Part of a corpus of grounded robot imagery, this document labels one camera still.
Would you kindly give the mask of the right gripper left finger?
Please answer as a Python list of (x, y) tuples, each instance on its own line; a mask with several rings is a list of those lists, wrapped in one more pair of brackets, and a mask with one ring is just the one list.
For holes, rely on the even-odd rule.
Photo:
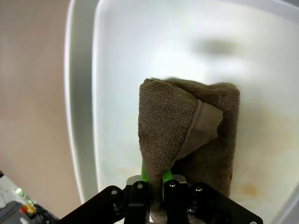
[(127, 179), (124, 189), (111, 185), (59, 220), (59, 224), (146, 224), (150, 218), (150, 185), (141, 174)]

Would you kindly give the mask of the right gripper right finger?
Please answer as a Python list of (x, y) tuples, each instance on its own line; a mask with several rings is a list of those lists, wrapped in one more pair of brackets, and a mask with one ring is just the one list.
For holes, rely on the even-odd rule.
[(163, 202), (167, 224), (191, 224), (189, 216), (204, 224), (263, 224), (263, 220), (209, 185), (188, 186), (182, 175), (166, 171)]

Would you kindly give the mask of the brown towel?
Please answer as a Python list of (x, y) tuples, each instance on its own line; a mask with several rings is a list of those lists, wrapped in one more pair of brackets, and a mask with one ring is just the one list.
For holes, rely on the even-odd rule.
[(162, 177), (182, 175), (230, 194), (240, 92), (230, 83), (206, 85), (146, 79), (139, 89), (138, 136), (153, 202), (151, 218), (166, 221)]

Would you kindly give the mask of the red yellow emergency stop button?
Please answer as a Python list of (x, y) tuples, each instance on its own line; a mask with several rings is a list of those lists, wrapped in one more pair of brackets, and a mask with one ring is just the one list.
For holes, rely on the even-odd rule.
[(36, 210), (33, 206), (31, 206), (30, 204), (23, 204), (20, 208), (19, 211), (22, 214), (28, 213), (28, 214), (35, 214)]

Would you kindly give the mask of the grey control box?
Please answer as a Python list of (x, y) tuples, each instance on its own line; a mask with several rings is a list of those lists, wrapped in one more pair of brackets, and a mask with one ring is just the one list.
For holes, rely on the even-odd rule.
[[(22, 214), (19, 208), (30, 204), (35, 214)], [(0, 171), (0, 224), (58, 224), (59, 218), (30, 198)]]

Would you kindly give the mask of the white plastic tray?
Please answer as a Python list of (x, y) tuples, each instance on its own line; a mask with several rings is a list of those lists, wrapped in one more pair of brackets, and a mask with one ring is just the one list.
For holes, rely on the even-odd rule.
[(147, 78), (241, 93), (231, 198), (299, 224), (299, 0), (71, 0), (64, 91), (82, 203), (140, 173)]

